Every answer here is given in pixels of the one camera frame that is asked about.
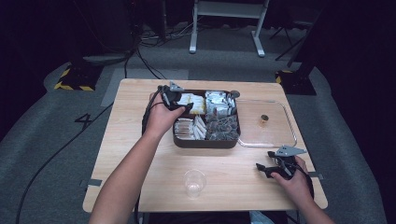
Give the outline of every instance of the gray floor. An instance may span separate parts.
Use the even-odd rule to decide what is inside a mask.
[[[190,80],[275,82],[274,73],[286,69],[290,54],[275,57],[288,47],[284,33],[273,40],[274,30],[263,30],[266,56],[255,52],[248,27],[240,30],[208,29],[198,34],[195,54],[189,54],[187,35],[160,47],[141,47],[142,56],[156,69],[187,71]],[[304,32],[290,32],[295,41]],[[96,91],[53,89],[66,64],[47,76],[48,93],[36,102],[0,143],[0,222],[15,222],[21,196],[35,172],[82,128],[74,120],[88,113],[91,119],[104,110],[102,102],[116,70],[123,63],[105,67]],[[297,69],[294,63],[291,69]],[[128,77],[145,66],[133,56]],[[337,223],[386,223],[378,186],[361,155],[352,133],[331,97],[326,78],[315,69],[310,75],[317,96],[288,95],[305,143],[323,174],[321,181],[329,206],[326,212]],[[21,210],[21,223],[86,223],[82,210],[86,182],[95,159],[111,108],[39,174]]]

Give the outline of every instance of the clear lid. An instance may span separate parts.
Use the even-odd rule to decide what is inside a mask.
[[[294,147],[297,144],[288,112],[280,102],[236,99],[236,107],[241,146]]]

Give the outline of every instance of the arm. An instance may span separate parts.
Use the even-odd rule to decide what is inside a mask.
[[[103,185],[92,209],[90,223],[126,223],[140,194],[157,146],[184,111],[169,111],[160,94],[151,108],[145,133]]]
[[[303,170],[308,173],[305,161],[298,156],[295,159]],[[311,197],[305,176],[300,171],[297,170],[291,180],[286,180],[277,173],[272,173],[271,176],[285,189],[288,196],[303,213],[307,223],[334,223]]]

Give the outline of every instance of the hand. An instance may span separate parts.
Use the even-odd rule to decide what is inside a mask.
[[[299,166],[303,168],[305,173],[308,174],[305,161],[303,161],[298,156],[295,156],[295,160],[297,161]],[[285,189],[286,193],[295,204],[298,205],[300,203],[314,201],[309,192],[309,187],[306,183],[306,177],[301,171],[296,170],[291,180],[286,180],[277,173],[271,173],[271,177],[273,177],[277,181],[277,183]]]
[[[158,93],[152,103],[146,132],[154,133],[155,135],[162,137],[172,127],[175,120],[180,117],[184,110],[184,107],[180,107],[176,110],[170,111],[163,104],[163,98],[161,97],[161,94]]]

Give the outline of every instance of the clear plastic cup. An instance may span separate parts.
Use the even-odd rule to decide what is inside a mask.
[[[206,186],[206,177],[199,170],[189,170],[184,174],[184,187],[190,198],[197,198]]]

